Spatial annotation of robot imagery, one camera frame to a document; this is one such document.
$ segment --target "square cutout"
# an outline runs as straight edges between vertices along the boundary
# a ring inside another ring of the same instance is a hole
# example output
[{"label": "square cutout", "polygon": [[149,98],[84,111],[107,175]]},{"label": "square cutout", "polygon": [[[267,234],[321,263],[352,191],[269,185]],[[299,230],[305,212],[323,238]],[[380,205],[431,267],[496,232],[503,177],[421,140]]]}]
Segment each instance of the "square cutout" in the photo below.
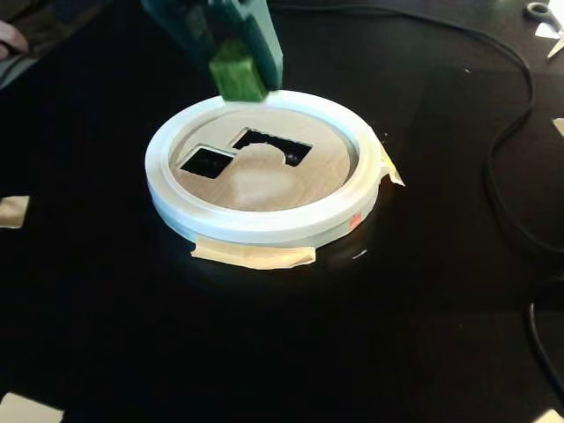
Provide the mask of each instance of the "square cutout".
[{"label": "square cutout", "polygon": [[233,160],[233,157],[227,154],[199,147],[181,166],[181,169],[192,174],[215,179],[231,163],[231,160]]}]

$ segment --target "white paper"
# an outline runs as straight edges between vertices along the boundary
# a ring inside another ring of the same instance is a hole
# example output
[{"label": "white paper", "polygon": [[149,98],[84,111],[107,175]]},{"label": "white paper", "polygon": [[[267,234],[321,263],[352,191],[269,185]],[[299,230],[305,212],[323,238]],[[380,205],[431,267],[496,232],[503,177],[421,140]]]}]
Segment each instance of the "white paper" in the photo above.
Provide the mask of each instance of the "white paper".
[{"label": "white paper", "polygon": [[[551,0],[548,4],[550,10],[553,11],[553,15],[562,23],[564,22],[564,1],[562,0]],[[547,24],[540,24],[535,32],[537,37],[543,38],[554,38],[558,40],[560,36],[554,32],[553,28]]]},{"label": "white paper", "polygon": [[1,423],[59,423],[63,412],[8,393],[0,404]]}]

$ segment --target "green clamp jaw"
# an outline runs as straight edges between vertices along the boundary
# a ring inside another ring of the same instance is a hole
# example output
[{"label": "green clamp jaw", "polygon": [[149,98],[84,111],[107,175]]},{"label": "green clamp jaw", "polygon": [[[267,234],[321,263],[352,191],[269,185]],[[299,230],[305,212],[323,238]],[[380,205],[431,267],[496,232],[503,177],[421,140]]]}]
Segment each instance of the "green clamp jaw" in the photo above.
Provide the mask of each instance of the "green clamp jaw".
[{"label": "green clamp jaw", "polygon": [[[141,3],[200,69],[209,69],[224,99],[260,101],[281,88],[282,50],[266,0]],[[219,47],[210,21],[230,33]]]}]

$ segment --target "tape strip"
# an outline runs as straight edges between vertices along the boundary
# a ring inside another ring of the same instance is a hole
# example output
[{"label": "tape strip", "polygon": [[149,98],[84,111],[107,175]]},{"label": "tape strip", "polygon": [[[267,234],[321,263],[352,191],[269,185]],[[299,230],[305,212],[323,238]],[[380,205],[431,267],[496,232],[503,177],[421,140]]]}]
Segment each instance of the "tape strip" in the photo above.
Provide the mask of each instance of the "tape strip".
[{"label": "tape strip", "polygon": [[197,238],[196,249],[191,255],[257,270],[290,269],[315,261],[313,247],[256,247],[215,241],[202,236]]}]

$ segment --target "paper scrap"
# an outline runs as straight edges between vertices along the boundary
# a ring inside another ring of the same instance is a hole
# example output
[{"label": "paper scrap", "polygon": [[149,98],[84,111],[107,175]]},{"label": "paper scrap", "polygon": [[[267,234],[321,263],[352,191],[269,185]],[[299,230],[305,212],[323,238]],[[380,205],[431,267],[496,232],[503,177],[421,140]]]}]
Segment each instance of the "paper scrap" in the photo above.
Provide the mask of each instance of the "paper scrap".
[{"label": "paper scrap", "polygon": [[553,119],[553,125],[556,127],[558,132],[564,137],[564,119],[561,117],[557,117]]},{"label": "paper scrap", "polygon": [[0,197],[0,227],[22,227],[28,204],[29,197]]},{"label": "paper scrap", "polygon": [[388,174],[390,175],[390,180],[402,187],[405,186],[402,177],[399,175],[399,172],[396,169],[396,165],[391,161],[390,156],[386,153],[384,146],[380,143],[380,154],[381,154],[381,161],[382,167],[388,170]]},{"label": "paper scrap", "polygon": [[564,419],[555,410],[549,410],[536,419],[535,423],[564,423]]},{"label": "paper scrap", "polygon": [[313,247],[280,248],[233,244],[198,237],[193,257],[257,270],[290,269],[315,261]]},{"label": "paper scrap", "polygon": [[2,423],[59,423],[62,419],[62,411],[10,392],[0,403]]},{"label": "paper scrap", "polygon": [[[553,12],[553,15],[561,22],[564,23],[564,2],[562,0],[551,0],[548,3],[548,7]],[[543,38],[553,38],[558,40],[560,36],[554,31],[554,29],[547,24],[540,24],[535,32],[537,37]]]}]

